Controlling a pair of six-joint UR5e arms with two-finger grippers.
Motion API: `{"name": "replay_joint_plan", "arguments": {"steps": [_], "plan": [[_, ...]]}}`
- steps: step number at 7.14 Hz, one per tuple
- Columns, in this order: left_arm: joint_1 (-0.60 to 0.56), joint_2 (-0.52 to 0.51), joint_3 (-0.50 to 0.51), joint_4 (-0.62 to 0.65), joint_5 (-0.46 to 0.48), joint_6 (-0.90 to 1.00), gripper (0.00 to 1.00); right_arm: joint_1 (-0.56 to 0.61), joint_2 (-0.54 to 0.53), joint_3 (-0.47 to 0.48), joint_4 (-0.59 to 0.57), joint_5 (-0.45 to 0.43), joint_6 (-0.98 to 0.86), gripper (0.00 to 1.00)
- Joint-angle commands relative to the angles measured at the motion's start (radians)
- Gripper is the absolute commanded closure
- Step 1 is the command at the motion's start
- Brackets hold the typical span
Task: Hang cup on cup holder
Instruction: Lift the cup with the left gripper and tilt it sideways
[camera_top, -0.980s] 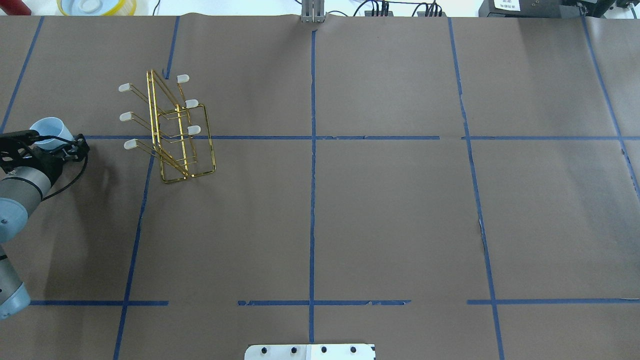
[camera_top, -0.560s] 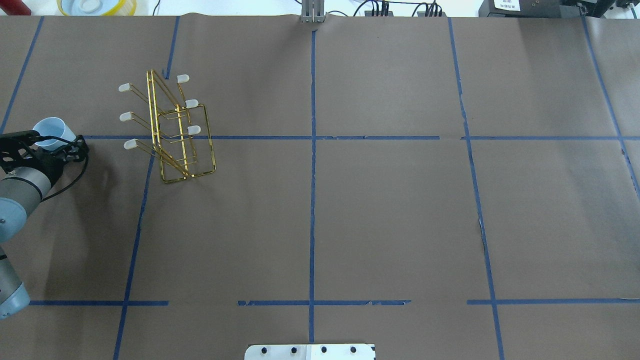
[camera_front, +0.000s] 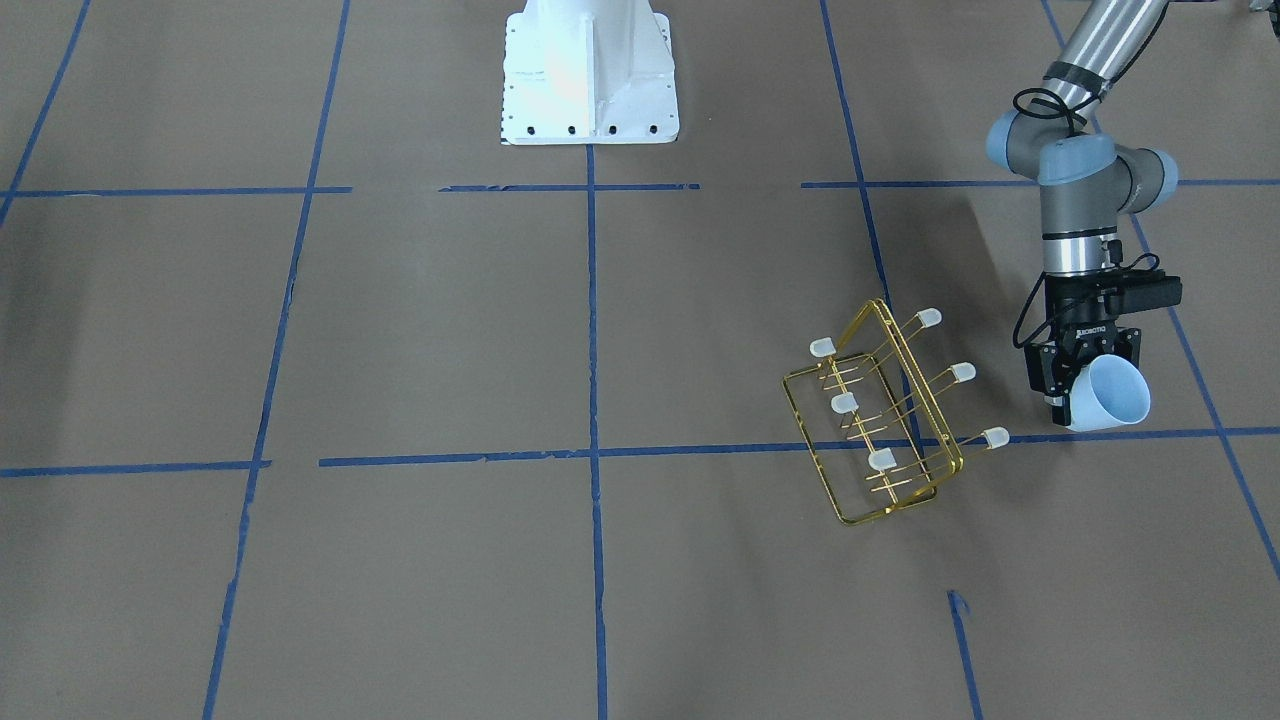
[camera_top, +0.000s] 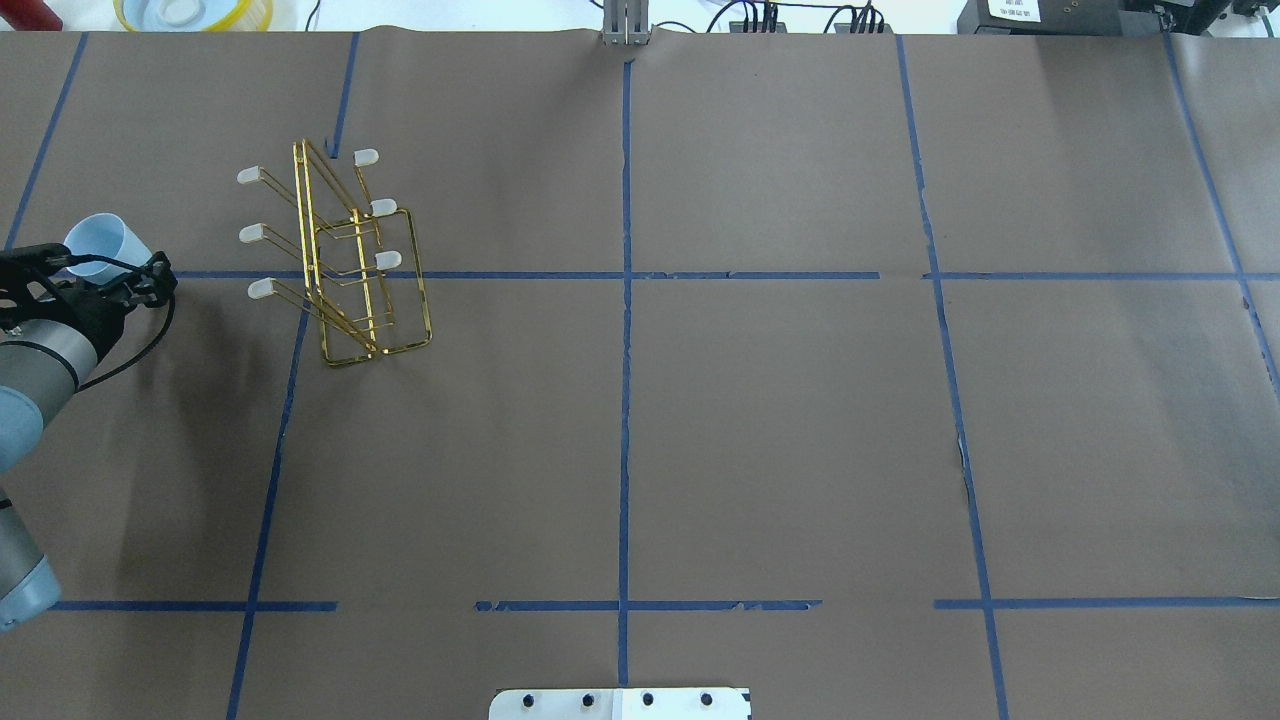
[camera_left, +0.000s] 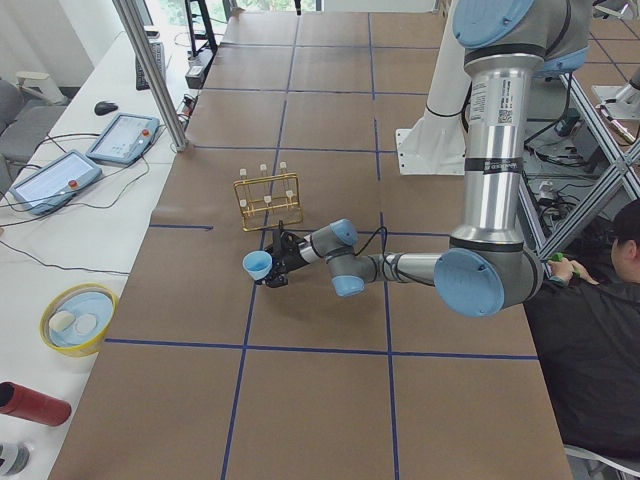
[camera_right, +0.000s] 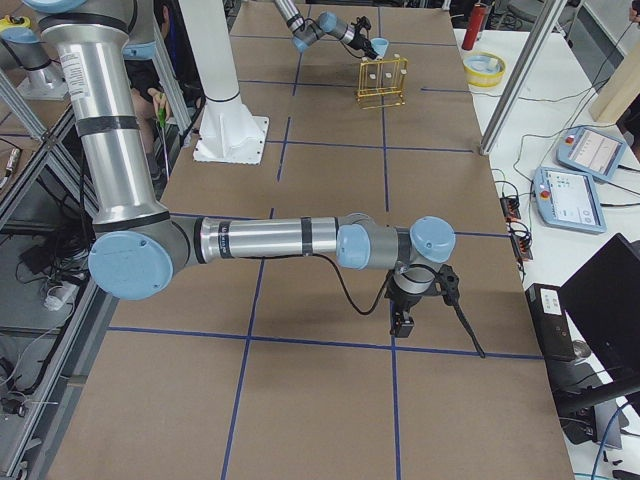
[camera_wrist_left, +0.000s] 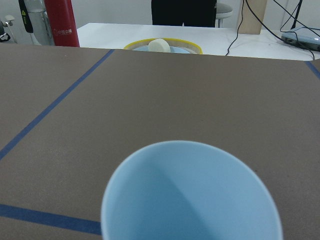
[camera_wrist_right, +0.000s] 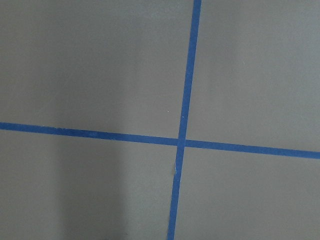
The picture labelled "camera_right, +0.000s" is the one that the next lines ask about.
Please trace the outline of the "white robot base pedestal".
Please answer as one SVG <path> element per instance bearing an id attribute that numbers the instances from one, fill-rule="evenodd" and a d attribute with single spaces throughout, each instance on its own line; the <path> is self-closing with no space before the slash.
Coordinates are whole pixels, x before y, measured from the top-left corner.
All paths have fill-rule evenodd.
<path id="1" fill-rule="evenodd" d="M 257 165 L 269 126 L 243 103 L 221 1 L 179 3 L 205 95 L 194 159 Z"/>

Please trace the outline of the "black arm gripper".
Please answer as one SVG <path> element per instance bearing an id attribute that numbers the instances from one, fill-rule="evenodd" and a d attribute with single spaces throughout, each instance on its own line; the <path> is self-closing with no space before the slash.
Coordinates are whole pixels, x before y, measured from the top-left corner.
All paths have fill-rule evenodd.
<path id="1" fill-rule="evenodd" d="M 385 293 L 391 302 L 390 335 L 407 338 L 414 326 L 411 308 L 423 297 L 436 296 L 460 316 L 459 277 L 452 267 L 441 267 L 438 271 L 432 267 L 411 267 L 404 273 L 393 273 Z"/>

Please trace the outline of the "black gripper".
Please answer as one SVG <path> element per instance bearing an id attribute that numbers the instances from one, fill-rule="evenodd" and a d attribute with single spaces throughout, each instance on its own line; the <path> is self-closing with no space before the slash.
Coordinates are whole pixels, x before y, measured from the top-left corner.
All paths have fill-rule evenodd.
<path id="1" fill-rule="evenodd" d="M 369 39 L 369 31 L 371 29 L 371 22 L 368 17 L 357 17 L 355 22 L 350 24 L 353 39 L 349 42 L 349 46 L 355 50 L 363 50 L 363 53 L 368 59 L 377 59 L 378 54 L 371 45 Z"/>

